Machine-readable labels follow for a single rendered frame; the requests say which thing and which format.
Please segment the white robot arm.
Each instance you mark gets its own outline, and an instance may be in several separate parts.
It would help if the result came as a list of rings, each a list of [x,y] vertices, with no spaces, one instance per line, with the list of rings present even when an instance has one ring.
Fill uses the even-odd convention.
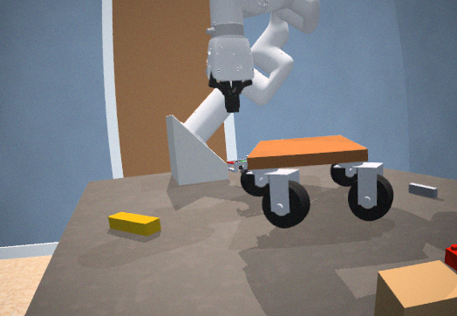
[[[253,85],[242,90],[242,94],[258,106],[266,105],[294,65],[293,59],[282,51],[289,39],[288,24],[302,33],[312,33],[319,23],[319,1],[209,0],[209,6],[211,27],[206,29],[206,33],[211,38],[221,35],[244,36],[243,18],[271,12],[268,28],[251,48],[253,63],[268,73],[269,78],[254,69]],[[182,124],[208,146],[207,140],[230,114],[225,108],[224,96],[215,89]]]

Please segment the orange wheeled dolly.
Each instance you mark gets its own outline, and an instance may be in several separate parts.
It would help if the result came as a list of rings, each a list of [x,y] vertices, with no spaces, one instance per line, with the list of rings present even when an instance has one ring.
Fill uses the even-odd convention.
[[[242,188],[263,196],[266,218],[286,229],[305,219],[310,198],[300,184],[299,169],[279,168],[326,164],[331,164],[335,183],[351,186],[348,203],[356,217],[375,221],[389,211],[393,190],[384,178],[383,163],[368,162],[368,149],[341,135],[260,141],[246,159],[228,161],[228,171],[238,173],[239,166]]]

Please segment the red rectangular block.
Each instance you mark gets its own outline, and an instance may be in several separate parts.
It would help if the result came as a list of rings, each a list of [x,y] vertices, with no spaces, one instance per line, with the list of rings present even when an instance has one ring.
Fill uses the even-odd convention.
[[[457,271],[457,244],[446,248],[445,263]]]

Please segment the grey rectangular bar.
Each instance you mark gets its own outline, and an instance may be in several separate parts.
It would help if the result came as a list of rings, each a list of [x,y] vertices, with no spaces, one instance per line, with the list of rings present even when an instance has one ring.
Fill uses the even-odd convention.
[[[438,195],[438,188],[420,185],[416,183],[409,184],[409,193],[426,196],[430,198],[436,198]]]

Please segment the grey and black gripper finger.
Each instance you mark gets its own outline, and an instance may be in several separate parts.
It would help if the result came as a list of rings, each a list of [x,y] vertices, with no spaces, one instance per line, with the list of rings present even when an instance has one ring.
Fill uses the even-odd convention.
[[[239,108],[240,108],[240,98],[239,94],[242,93],[242,89],[245,86],[251,86],[253,84],[252,79],[250,80],[234,80],[232,81],[232,95],[235,95],[235,113],[239,113]]]
[[[225,99],[225,108],[227,109],[227,113],[234,113],[235,112],[235,95],[232,95],[230,81],[223,81],[223,82],[220,81],[220,83],[218,83],[216,81],[216,79],[214,79],[212,73],[210,72],[208,86],[217,88],[222,92],[222,95],[224,95],[224,99]]]

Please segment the tan box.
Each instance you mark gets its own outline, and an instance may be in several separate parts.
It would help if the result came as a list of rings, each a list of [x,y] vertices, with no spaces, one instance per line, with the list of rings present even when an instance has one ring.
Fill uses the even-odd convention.
[[[374,316],[457,316],[457,274],[440,260],[378,271]]]

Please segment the yellow rectangular block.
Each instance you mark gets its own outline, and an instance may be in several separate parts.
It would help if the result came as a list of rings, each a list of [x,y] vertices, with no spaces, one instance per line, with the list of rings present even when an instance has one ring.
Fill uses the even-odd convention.
[[[160,219],[158,217],[120,212],[109,216],[108,220],[110,229],[121,230],[142,236],[150,236],[161,230]]]

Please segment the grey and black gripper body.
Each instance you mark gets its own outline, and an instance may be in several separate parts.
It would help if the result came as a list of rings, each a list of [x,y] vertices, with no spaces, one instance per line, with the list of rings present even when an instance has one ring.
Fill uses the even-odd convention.
[[[210,39],[208,79],[210,72],[217,82],[253,79],[255,71],[248,39],[243,35],[221,35]]]

